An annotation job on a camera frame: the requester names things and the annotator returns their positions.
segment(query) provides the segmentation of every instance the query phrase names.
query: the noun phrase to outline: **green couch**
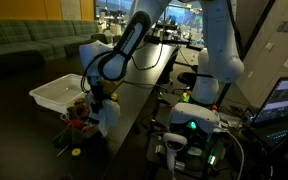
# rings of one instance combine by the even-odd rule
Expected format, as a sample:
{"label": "green couch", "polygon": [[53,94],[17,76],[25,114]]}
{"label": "green couch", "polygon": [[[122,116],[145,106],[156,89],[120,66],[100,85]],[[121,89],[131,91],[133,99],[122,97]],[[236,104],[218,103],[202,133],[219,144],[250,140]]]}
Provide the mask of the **green couch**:
{"label": "green couch", "polygon": [[96,21],[0,20],[0,55],[37,50],[46,61],[65,57],[65,46],[86,44]]}

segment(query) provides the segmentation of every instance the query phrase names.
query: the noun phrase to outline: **computer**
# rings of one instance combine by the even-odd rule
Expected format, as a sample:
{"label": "computer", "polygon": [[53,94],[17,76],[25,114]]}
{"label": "computer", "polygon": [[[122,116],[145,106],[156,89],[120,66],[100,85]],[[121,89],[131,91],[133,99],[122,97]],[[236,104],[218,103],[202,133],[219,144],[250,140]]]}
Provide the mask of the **computer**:
{"label": "computer", "polygon": [[262,107],[249,117],[253,133],[272,149],[288,133],[288,77],[280,78]]}

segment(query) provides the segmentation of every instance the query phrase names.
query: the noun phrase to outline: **table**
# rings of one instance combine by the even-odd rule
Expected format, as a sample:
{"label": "table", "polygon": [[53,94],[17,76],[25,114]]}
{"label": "table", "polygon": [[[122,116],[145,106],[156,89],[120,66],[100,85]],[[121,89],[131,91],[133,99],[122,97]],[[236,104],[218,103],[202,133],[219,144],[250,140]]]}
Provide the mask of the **table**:
{"label": "table", "polygon": [[[147,44],[133,55],[137,66],[155,64],[161,45]],[[163,46],[158,65],[138,71],[129,61],[125,80],[154,85],[174,48]],[[121,116],[107,137],[93,137],[81,147],[79,159],[71,149],[60,157],[52,138],[65,128],[59,113],[38,106],[29,91],[69,73],[82,74],[78,56],[46,63],[42,69],[0,79],[0,179],[102,179],[143,107],[153,86],[123,83],[119,95]]]}

